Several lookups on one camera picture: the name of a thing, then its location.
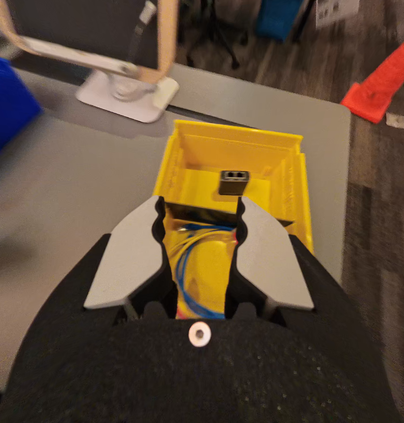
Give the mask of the blue plastic bin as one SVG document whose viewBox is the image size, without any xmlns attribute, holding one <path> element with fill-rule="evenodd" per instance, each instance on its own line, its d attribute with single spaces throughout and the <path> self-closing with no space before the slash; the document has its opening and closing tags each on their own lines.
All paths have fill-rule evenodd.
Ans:
<svg viewBox="0 0 404 423">
<path fill-rule="evenodd" d="M 10 62 L 0 58 L 0 152 L 42 111 Z"/>
</svg>

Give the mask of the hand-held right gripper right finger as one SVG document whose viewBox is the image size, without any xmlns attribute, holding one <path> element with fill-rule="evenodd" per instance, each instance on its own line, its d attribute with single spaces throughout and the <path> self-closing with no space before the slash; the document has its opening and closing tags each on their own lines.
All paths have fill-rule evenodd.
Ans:
<svg viewBox="0 0 404 423">
<path fill-rule="evenodd" d="M 289 233 L 248 197 L 236 209 L 236 247 L 228 282 L 228 310 L 251 303 L 256 311 L 311 311 L 311 298 Z"/>
</svg>

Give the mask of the white monitor stand base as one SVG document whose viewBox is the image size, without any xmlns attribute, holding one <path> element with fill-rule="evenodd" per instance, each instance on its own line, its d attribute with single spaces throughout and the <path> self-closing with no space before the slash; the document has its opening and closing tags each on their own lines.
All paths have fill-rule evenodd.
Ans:
<svg viewBox="0 0 404 423">
<path fill-rule="evenodd" d="M 159 120 L 178 91 L 178 82 L 170 77 L 150 84 L 93 71 L 76 97 L 84 104 L 148 124 Z"/>
</svg>

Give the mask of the black divider of yellow bin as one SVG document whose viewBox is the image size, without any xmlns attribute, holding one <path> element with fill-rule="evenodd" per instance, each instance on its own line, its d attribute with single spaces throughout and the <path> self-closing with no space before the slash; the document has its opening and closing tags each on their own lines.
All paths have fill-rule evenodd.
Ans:
<svg viewBox="0 0 404 423">
<path fill-rule="evenodd" d="M 259 217 L 264 214 L 268 215 L 268 212 L 247 198 L 238 199 L 236 212 L 173 202 L 166 202 L 165 207 L 173 219 L 187 221 L 192 225 L 220 226 L 225 228 L 236 228 L 239 219 L 243 218 L 245 210 L 248 211 L 248 216 L 252 217 Z"/>
</svg>

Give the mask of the blue floor crate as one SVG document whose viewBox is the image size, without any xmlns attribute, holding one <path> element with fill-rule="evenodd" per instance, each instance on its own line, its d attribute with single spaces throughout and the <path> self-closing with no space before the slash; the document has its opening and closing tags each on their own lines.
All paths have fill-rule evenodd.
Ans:
<svg viewBox="0 0 404 423">
<path fill-rule="evenodd" d="M 256 35 L 284 42 L 303 3 L 303 0 L 262 0 L 256 21 Z"/>
</svg>

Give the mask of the dark monitor panel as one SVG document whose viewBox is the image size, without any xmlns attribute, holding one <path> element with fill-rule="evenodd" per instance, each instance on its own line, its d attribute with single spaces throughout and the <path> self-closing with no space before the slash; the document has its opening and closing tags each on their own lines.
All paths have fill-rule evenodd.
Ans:
<svg viewBox="0 0 404 423">
<path fill-rule="evenodd" d="M 157 16 L 143 29 L 136 48 L 135 28 L 144 0 L 6 1 L 16 32 L 68 48 L 157 69 Z"/>
</svg>

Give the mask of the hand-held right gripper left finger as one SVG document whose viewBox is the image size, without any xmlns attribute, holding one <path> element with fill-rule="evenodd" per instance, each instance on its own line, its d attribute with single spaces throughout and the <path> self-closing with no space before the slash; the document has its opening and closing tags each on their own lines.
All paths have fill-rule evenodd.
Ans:
<svg viewBox="0 0 404 423">
<path fill-rule="evenodd" d="M 85 309 L 145 309 L 150 302 L 177 309 L 177 285 L 163 243 L 165 216 L 164 198 L 154 195 L 115 226 L 84 301 Z"/>
</svg>

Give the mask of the yellow plastic bin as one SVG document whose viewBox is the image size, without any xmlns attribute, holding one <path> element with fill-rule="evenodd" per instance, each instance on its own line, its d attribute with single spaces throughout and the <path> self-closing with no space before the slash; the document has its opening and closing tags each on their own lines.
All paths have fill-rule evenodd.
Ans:
<svg viewBox="0 0 404 423">
<path fill-rule="evenodd" d="M 166 202 L 236 212 L 248 197 L 314 255 L 302 135 L 176 120 L 154 195 Z M 248 171 L 242 196 L 219 195 L 221 171 Z M 224 319 L 236 228 L 164 219 L 164 243 L 178 287 L 178 319 Z"/>
</svg>

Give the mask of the orange traffic cone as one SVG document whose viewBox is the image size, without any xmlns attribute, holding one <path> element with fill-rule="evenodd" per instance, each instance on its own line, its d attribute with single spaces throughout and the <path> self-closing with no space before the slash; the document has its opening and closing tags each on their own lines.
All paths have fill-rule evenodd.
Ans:
<svg viewBox="0 0 404 423">
<path fill-rule="evenodd" d="M 378 124 L 404 84 L 404 42 L 362 83 L 354 83 L 341 105 L 362 119 Z"/>
</svg>

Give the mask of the small black adapter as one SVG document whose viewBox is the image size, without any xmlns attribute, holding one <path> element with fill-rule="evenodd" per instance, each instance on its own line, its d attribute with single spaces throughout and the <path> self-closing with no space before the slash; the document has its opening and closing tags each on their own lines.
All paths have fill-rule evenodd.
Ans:
<svg viewBox="0 0 404 423">
<path fill-rule="evenodd" d="M 250 181 L 248 171 L 221 171 L 219 195 L 242 196 Z"/>
</svg>

